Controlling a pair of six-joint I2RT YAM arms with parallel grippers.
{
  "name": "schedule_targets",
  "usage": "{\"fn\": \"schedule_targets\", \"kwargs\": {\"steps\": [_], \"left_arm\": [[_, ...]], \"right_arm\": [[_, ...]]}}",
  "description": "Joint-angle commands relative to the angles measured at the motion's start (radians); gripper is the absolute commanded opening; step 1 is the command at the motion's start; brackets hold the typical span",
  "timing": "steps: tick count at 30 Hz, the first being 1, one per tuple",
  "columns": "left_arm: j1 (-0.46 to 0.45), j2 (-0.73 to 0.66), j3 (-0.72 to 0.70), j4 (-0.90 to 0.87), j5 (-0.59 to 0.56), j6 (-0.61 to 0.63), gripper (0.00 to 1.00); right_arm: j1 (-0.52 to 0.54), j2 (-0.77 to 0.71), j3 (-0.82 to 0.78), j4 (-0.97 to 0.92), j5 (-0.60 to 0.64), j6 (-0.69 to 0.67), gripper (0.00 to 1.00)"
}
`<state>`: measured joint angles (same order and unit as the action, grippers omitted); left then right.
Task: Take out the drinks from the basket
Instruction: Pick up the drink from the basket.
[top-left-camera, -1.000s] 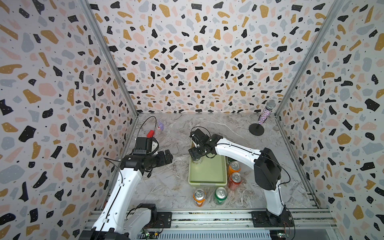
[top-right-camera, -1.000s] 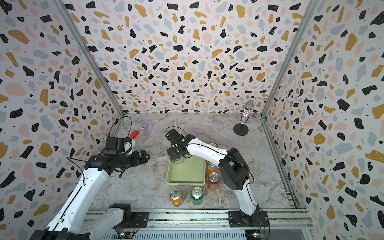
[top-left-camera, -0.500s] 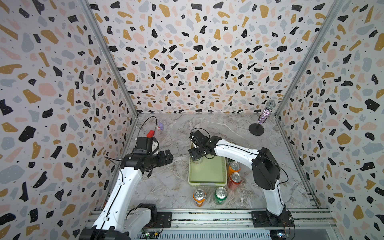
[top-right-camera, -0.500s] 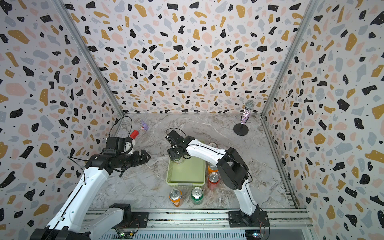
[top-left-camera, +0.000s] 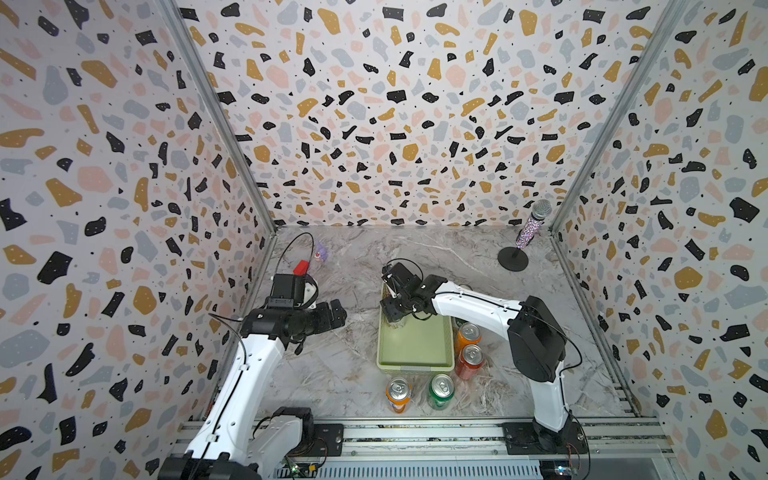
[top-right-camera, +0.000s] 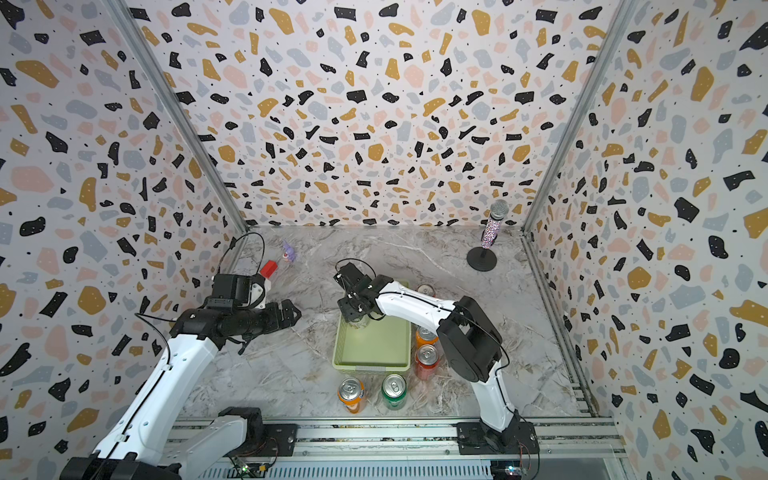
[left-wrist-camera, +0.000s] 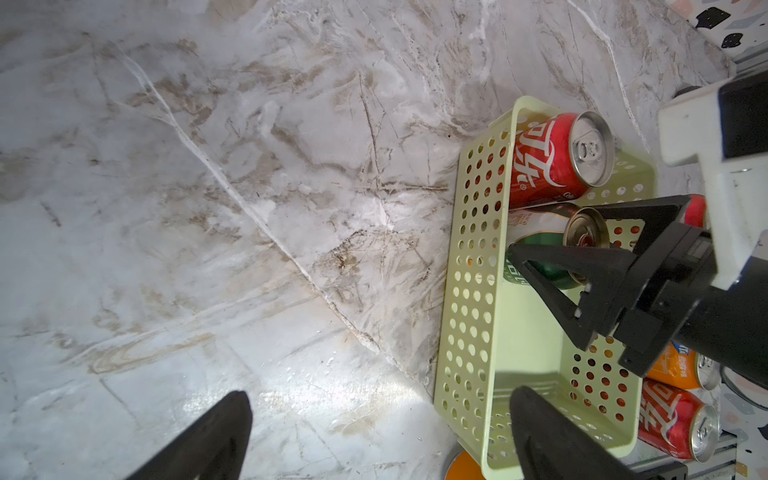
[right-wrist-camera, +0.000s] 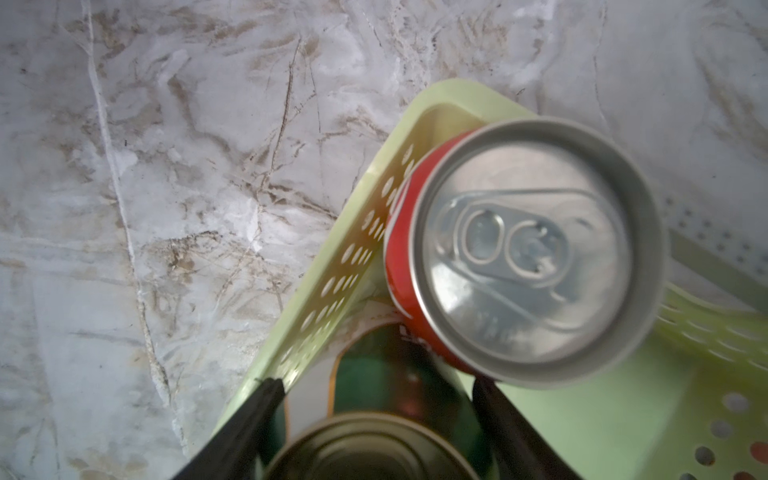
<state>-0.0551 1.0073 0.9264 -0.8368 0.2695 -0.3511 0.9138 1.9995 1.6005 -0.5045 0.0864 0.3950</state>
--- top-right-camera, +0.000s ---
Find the red cola can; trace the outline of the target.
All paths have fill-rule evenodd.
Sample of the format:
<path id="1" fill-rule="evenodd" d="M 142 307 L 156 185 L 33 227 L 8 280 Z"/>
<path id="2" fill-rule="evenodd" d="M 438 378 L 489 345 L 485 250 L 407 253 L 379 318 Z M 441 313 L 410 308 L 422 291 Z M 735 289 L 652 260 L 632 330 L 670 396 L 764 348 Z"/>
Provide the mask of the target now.
<path id="1" fill-rule="evenodd" d="M 431 285 L 429 285 L 429 284 L 421 284 L 421 285 L 419 285 L 418 288 L 417 288 L 417 291 L 420 294 L 427 295 L 427 296 L 430 296 L 430 297 L 435 297 L 436 296 L 436 292 L 435 292 L 434 288 Z"/>
<path id="2" fill-rule="evenodd" d="M 439 352 L 435 345 L 425 344 L 415 354 L 416 375 L 423 381 L 429 380 L 439 365 Z"/>

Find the orange Fanta can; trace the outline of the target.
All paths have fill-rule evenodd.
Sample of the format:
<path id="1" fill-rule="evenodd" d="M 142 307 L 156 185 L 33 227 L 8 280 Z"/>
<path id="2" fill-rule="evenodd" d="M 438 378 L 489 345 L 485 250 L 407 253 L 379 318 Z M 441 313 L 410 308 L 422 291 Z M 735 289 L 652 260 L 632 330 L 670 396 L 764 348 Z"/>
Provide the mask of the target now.
<path id="1" fill-rule="evenodd" d="M 365 405 L 364 384 L 357 378 L 345 378 L 338 388 L 338 398 L 349 413 L 360 413 Z"/>
<path id="2" fill-rule="evenodd" d="M 424 345 L 434 345 L 438 341 L 436 333 L 424 327 L 418 327 L 416 329 L 415 339 L 417 348 L 421 348 Z"/>

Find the green Sprite can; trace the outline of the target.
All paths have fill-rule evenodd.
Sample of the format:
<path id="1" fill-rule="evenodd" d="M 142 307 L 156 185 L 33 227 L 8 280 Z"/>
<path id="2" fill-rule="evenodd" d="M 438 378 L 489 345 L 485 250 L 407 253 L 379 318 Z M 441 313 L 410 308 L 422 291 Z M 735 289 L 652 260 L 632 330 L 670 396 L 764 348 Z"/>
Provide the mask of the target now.
<path id="1" fill-rule="evenodd" d="M 407 382 L 400 374 L 386 376 L 381 385 L 381 395 L 390 410 L 401 409 L 407 398 Z"/>

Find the green herbal tea can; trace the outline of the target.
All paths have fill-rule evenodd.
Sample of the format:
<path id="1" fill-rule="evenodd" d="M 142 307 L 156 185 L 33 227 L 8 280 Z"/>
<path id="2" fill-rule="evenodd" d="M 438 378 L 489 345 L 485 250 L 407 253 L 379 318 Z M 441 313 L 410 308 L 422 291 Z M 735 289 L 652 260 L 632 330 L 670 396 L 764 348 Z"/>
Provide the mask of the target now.
<path id="1" fill-rule="evenodd" d="M 348 322 L 350 328 L 362 329 L 369 325 L 371 319 L 368 316 L 363 316 L 357 319 L 353 319 Z"/>

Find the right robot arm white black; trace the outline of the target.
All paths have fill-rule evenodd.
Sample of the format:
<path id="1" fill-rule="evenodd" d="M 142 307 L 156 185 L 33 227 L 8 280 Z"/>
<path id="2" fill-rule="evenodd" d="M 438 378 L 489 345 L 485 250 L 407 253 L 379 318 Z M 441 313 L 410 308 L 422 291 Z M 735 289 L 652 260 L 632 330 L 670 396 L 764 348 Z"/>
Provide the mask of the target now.
<path id="1" fill-rule="evenodd" d="M 436 334 L 448 366 L 471 384 L 484 442 L 498 452 L 514 445 L 520 415 L 507 401 L 501 374 L 509 358 L 500 333 L 474 299 L 437 299 L 383 275 L 351 279 L 338 273 L 334 280 L 344 289 L 337 304 L 346 321 L 394 316 Z"/>

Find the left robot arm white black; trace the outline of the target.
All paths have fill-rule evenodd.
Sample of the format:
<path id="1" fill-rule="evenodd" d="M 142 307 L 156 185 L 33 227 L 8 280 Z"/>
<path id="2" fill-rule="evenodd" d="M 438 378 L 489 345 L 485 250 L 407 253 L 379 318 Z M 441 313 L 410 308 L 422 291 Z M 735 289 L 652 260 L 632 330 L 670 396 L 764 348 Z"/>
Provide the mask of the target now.
<path id="1" fill-rule="evenodd" d="M 86 457 L 73 457 L 63 479 L 195 479 L 225 456 L 257 453 L 268 441 L 257 408 L 229 407 L 175 452 L 164 452 L 192 389 L 226 342 L 243 344 L 293 327 L 289 300 L 261 309 L 198 308 L 183 312 L 154 371 L 127 411 Z"/>

